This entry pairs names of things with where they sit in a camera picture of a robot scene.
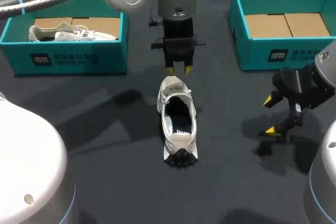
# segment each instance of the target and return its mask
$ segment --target teal box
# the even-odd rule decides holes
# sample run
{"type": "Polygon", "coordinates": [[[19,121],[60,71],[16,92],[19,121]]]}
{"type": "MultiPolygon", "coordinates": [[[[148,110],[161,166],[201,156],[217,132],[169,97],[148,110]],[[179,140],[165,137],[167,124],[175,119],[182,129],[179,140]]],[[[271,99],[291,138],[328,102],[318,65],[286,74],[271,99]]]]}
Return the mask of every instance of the teal box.
{"type": "Polygon", "coordinates": [[[104,0],[68,0],[8,19],[0,48],[15,75],[126,74],[128,25],[127,15],[111,8],[104,0]],[[35,18],[46,17],[120,18],[119,40],[28,42],[29,28],[35,18]]]}
{"type": "Polygon", "coordinates": [[[241,70],[298,69],[336,39],[336,0],[231,0],[229,23],[241,70]],[[320,13],[330,36],[251,38],[245,15],[292,13],[320,13]]]}

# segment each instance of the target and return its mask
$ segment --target sneaker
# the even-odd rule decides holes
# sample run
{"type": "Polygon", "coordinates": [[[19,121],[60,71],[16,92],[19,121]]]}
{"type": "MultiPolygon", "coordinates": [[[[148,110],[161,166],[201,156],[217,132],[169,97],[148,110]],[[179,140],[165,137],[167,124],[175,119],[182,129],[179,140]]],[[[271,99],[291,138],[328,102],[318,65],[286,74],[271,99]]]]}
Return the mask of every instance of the sneaker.
{"type": "Polygon", "coordinates": [[[190,92],[179,78],[168,76],[157,96],[165,136],[163,158],[170,165],[186,166],[198,159],[196,110],[190,92]]]}
{"type": "Polygon", "coordinates": [[[5,97],[5,95],[4,95],[4,94],[2,94],[1,92],[0,92],[0,100],[6,100],[6,97],[5,97]]]}
{"type": "Polygon", "coordinates": [[[29,41],[94,41],[94,40],[118,40],[117,37],[90,31],[85,26],[70,26],[63,22],[55,28],[40,28],[31,26],[29,29],[29,41]]]}

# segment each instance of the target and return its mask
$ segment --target box label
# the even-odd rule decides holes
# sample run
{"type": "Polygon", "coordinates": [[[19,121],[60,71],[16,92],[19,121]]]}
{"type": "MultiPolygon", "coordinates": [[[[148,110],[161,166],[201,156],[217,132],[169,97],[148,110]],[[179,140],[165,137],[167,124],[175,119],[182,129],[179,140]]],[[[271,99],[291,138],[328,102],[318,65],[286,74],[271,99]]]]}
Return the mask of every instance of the box label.
{"type": "Polygon", "coordinates": [[[36,66],[51,66],[52,63],[48,54],[30,54],[34,65],[36,66]]]}
{"type": "Polygon", "coordinates": [[[280,62],[286,59],[288,49],[273,49],[268,57],[268,62],[280,62]]]}
{"type": "Polygon", "coordinates": [[[56,65],[98,65],[99,57],[96,54],[55,54],[53,62],[56,65]]]}
{"type": "Polygon", "coordinates": [[[314,60],[320,51],[322,50],[293,50],[289,60],[314,60]]]}

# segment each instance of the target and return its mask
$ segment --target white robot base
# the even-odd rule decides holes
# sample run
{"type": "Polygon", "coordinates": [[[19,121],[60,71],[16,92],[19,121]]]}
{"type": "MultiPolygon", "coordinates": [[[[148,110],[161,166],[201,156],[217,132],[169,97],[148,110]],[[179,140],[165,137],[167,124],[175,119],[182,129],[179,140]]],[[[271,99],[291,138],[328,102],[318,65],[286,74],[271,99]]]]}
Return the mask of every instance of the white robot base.
{"type": "Polygon", "coordinates": [[[77,224],[76,185],[62,138],[0,95],[0,224],[77,224]]]}
{"type": "Polygon", "coordinates": [[[307,177],[303,207],[311,224],[336,224],[336,122],[329,128],[307,177]]]}

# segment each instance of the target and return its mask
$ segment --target shoelace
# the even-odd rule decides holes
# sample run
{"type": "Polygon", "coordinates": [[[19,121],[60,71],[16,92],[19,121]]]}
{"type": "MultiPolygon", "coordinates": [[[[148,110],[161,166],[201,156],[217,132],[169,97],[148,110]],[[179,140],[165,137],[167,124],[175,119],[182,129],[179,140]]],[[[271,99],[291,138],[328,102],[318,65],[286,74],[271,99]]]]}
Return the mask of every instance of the shoelace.
{"type": "Polygon", "coordinates": [[[76,28],[78,28],[79,31],[74,31],[74,33],[79,39],[84,39],[84,38],[93,39],[95,36],[95,31],[90,31],[86,26],[77,25],[76,28]]]}

